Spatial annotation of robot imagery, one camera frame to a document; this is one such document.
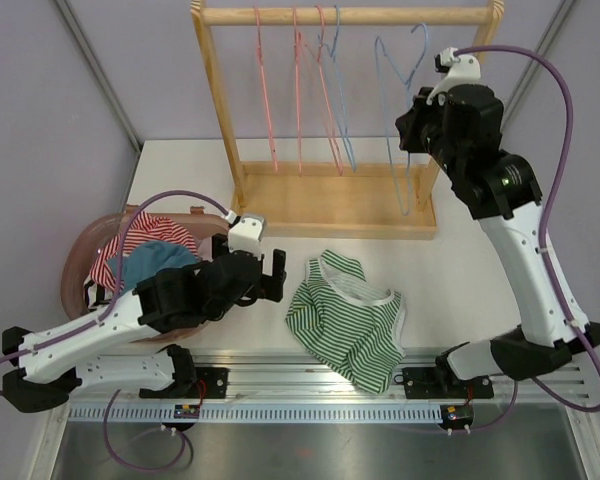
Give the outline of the black white striped tank top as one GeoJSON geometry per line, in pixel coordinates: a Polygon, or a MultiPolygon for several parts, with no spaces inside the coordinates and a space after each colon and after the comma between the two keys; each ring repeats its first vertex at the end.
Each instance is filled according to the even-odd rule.
{"type": "Polygon", "coordinates": [[[90,278],[85,280],[83,284],[83,297],[89,311],[94,311],[108,305],[112,296],[113,292],[106,287],[97,284],[90,278]]]}

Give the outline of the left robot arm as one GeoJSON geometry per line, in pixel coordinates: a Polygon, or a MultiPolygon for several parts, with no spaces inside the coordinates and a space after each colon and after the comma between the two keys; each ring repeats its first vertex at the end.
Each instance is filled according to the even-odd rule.
{"type": "Polygon", "coordinates": [[[141,398],[187,397],[198,384],[192,355],[175,343],[147,356],[110,356],[110,348],[221,320],[234,306],[279,302],[286,253],[276,249],[272,271],[249,252],[230,251],[213,240],[213,258],[168,268],[139,282],[105,309],[60,327],[2,334],[12,364],[2,377],[2,396],[22,413],[65,404],[83,392],[132,390],[141,398]]]}

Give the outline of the blue wire hanger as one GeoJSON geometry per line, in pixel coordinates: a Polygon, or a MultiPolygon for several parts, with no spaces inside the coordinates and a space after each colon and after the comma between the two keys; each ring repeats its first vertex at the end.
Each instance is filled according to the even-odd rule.
{"type": "Polygon", "coordinates": [[[335,4],[333,6],[333,8],[336,13],[336,23],[335,23],[333,39],[332,39],[331,43],[325,43],[324,35],[321,34],[319,36],[319,40],[320,40],[320,45],[322,47],[324,47],[328,53],[328,58],[331,61],[332,68],[334,71],[337,90],[338,90],[338,97],[339,97],[340,107],[341,107],[341,113],[336,115],[335,122],[336,122],[336,125],[337,125],[339,133],[340,133],[340,139],[343,143],[349,165],[350,165],[352,171],[355,172],[357,170],[357,162],[356,162],[356,156],[355,156],[354,148],[353,148],[351,138],[349,135],[349,130],[348,130],[347,104],[346,104],[346,99],[345,99],[345,95],[344,95],[344,85],[343,85],[343,81],[342,81],[342,75],[341,75],[341,72],[339,69],[338,59],[337,59],[337,46],[338,46],[340,29],[341,29],[341,13],[340,13],[340,8],[337,4],[335,4]]]}
{"type": "Polygon", "coordinates": [[[389,161],[391,179],[394,185],[394,190],[396,194],[396,198],[398,201],[400,213],[402,217],[408,217],[410,215],[411,207],[408,203],[408,194],[411,191],[412,182],[411,182],[411,155],[407,155],[406,160],[406,170],[404,174],[404,184],[401,184],[401,178],[398,175],[397,167],[394,161],[394,155],[391,147],[390,136],[389,136],[389,102],[387,89],[385,87],[384,75],[381,68],[381,58],[384,58],[393,73],[400,81],[401,85],[404,88],[404,99],[406,101],[406,108],[409,109],[412,105],[412,97],[410,95],[411,87],[413,86],[413,80],[415,74],[418,72],[423,60],[425,59],[427,53],[430,48],[430,35],[429,35],[429,27],[426,23],[419,23],[411,28],[411,33],[415,33],[417,30],[421,30],[423,33],[423,46],[418,60],[415,65],[412,67],[410,73],[407,76],[404,76],[399,70],[396,62],[393,60],[391,55],[386,49],[385,43],[381,36],[377,36],[374,41],[374,61],[375,61],[375,71],[376,77],[379,86],[379,95],[380,95],[380,105],[382,111],[382,121],[383,121],[383,132],[386,146],[387,158],[389,161]]]}

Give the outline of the red white striped tank top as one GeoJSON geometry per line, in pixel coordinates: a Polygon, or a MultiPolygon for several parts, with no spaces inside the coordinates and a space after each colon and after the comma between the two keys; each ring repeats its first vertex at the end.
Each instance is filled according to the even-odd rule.
{"type": "MultiPolygon", "coordinates": [[[[117,250],[121,243],[121,234],[114,236],[98,251],[96,259],[89,270],[89,277],[97,284],[113,291],[115,284],[111,269],[106,261],[112,257],[117,259],[117,250]]],[[[127,256],[139,245],[150,241],[164,241],[183,245],[198,256],[198,245],[194,236],[182,225],[165,216],[140,213],[132,222],[123,242],[122,256],[127,256]]]]}

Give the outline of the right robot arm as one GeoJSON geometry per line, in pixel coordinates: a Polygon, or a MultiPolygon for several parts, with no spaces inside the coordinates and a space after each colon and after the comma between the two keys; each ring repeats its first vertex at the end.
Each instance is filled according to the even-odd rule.
{"type": "Polygon", "coordinates": [[[519,310],[504,334],[460,344],[436,359],[434,384],[456,396],[470,380],[505,375],[526,380],[552,373],[587,347],[600,345],[600,323],[577,307],[564,314],[554,288],[570,290],[560,271],[549,273],[540,236],[542,192],[531,165],[500,146],[504,106],[487,86],[461,84],[446,93],[423,87],[397,118],[400,149],[428,154],[451,182],[493,245],[519,310]]]}

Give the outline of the green white striped tank top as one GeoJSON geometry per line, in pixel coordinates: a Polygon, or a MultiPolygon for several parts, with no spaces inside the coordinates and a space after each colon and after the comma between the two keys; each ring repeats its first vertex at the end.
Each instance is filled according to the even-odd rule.
{"type": "Polygon", "coordinates": [[[358,260],[325,250],[306,262],[284,322],[323,365],[379,395],[403,359],[406,316],[400,292],[370,284],[358,260]]]}

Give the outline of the blue tank top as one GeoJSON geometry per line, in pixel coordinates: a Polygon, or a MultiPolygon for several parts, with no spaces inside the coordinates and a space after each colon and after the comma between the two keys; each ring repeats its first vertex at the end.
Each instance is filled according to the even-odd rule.
{"type": "Polygon", "coordinates": [[[170,268],[182,268],[194,265],[199,257],[183,245],[164,241],[145,242],[123,257],[122,267],[118,268],[115,257],[106,261],[116,283],[122,273],[121,292],[133,290],[138,283],[156,275],[159,271],[170,268]]]}

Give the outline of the pink wire hanger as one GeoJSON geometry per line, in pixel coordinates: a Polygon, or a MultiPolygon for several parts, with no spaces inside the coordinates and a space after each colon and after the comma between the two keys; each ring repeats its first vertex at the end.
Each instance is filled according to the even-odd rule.
{"type": "Polygon", "coordinates": [[[312,64],[316,68],[317,79],[319,80],[319,86],[322,91],[322,105],[321,105],[321,115],[323,120],[323,126],[326,133],[326,138],[331,150],[333,163],[335,165],[337,175],[342,176],[344,173],[344,165],[342,160],[342,154],[340,147],[338,145],[338,141],[336,140],[336,132],[335,132],[335,120],[333,116],[330,96],[328,92],[328,87],[326,83],[326,75],[324,71],[324,63],[323,63],[323,47],[324,47],[324,34],[326,30],[326,22],[323,8],[319,5],[315,5],[315,9],[318,13],[320,20],[320,33],[318,35],[318,44],[316,47],[311,47],[309,43],[304,40],[303,47],[304,52],[311,59],[312,64]]]}
{"type": "Polygon", "coordinates": [[[263,100],[263,108],[264,115],[267,126],[267,136],[268,136],[268,145],[270,150],[270,156],[273,166],[273,171],[275,173],[278,172],[279,169],[279,160],[276,150],[275,138],[274,138],[274,129],[273,122],[271,116],[270,102],[269,102],[269,92],[266,78],[266,69],[264,65],[264,56],[263,56],[263,44],[262,44],[262,33],[261,33],[261,16],[259,8],[253,6],[255,24],[256,24],[256,57],[259,66],[259,75],[261,82],[261,90],[262,90],[262,100],[263,100]]]}
{"type": "Polygon", "coordinates": [[[300,32],[297,23],[297,9],[292,7],[293,26],[293,54],[294,54],[294,96],[296,114],[296,139],[297,139],[297,163],[298,175],[302,175],[302,101],[300,92],[300,32]]]}

